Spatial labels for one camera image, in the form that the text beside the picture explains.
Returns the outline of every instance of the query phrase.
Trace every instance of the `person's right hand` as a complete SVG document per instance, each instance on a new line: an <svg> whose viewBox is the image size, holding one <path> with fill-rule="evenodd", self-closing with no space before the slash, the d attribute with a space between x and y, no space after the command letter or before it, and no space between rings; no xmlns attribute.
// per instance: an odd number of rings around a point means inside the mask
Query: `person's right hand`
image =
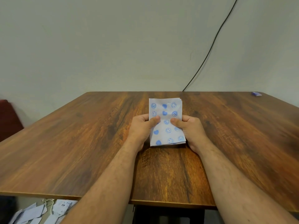
<svg viewBox="0 0 299 224"><path fill-rule="evenodd" d="M171 118L170 122L174 126L183 129L188 144L194 152L198 152L197 149L199 146L210 141L199 118L183 115L182 121L176 118Z"/></svg>

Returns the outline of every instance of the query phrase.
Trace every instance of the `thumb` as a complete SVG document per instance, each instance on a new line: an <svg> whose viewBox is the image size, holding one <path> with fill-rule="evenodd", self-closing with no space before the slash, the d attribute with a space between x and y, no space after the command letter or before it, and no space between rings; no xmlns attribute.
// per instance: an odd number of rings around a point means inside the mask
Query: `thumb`
<svg viewBox="0 0 299 224"><path fill-rule="evenodd" d="M178 128L184 128L186 126L186 123L177 119L177 118L171 118L170 122L172 125L178 127Z"/></svg>
<svg viewBox="0 0 299 224"><path fill-rule="evenodd" d="M150 128L153 128L155 125L157 125L160 121L160 116L156 116L154 118L151 118L149 121L148 121L148 125Z"/></svg>

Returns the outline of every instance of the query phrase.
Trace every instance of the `black cable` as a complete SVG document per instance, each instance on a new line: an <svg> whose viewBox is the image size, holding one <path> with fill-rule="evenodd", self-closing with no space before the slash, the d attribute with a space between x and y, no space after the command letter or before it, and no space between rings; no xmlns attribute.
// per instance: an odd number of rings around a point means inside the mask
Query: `black cable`
<svg viewBox="0 0 299 224"><path fill-rule="evenodd" d="M226 22L226 20L227 20L227 18L229 17L230 13L233 11L233 9L234 9L236 3L237 3L237 0L235 1L234 5L233 5L233 7L231 8L231 10L230 10L229 14L227 15L226 19L224 20L224 22L223 22L222 25L220 26L220 28L219 28L219 30L218 30L218 32L217 32L215 38L214 38L214 41L213 41L213 43L212 43L212 45L211 45L211 48L210 48L209 52L207 53L206 58L204 59L203 63L200 65L199 69L197 70L197 72L195 73L195 75L193 76L193 78L192 78L192 79L190 80L190 82L187 84L187 86L185 87L185 89L189 86L189 84L192 82L192 80L194 79L194 77L197 75L197 73L199 72L199 70L200 70L201 67L203 66L205 60L207 59L208 55L209 55L210 52L211 52L211 49L213 48L213 45L214 45L214 43L215 43L215 40L216 40L216 38L217 38L217 35L219 34L219 31L221 30L223 24Z"/></svg>

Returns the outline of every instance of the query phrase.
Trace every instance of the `hand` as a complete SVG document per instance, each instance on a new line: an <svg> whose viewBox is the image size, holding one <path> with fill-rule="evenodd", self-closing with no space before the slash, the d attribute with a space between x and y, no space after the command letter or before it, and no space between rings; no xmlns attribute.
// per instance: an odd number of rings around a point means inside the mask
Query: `hand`
<svg viewBox="0 0 299 224"><path fill-rule="evenodd" d="M142 149L144 142L149 137L151 128L160 122L160 116L156 116L151 118L149 121L148 120L148 114L135 116L132 119L127 140L137 142L138 151Z"/></svg>
<svg viewBox="0 0 299 224"><path fill-rule="evenodd" d="M203 146L210 141L199 118L183 115L182 121L176 118L171 118L170 122L174 126L183 129L188 144L194 152L198 152L200 146Z"/></svg>

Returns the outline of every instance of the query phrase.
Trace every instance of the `small blue object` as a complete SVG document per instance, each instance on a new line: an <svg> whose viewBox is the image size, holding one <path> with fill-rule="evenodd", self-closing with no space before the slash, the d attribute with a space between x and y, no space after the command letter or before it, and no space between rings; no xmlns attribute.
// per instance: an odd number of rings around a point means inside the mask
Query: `small blue object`
<svg viewBox="0 0 299 224"><path fill-rule="evenodd" d="M251 94L254 95L254 96L256 96L256 97L260 97L261 96L261 94L259 92L252 92Z"/></svg>

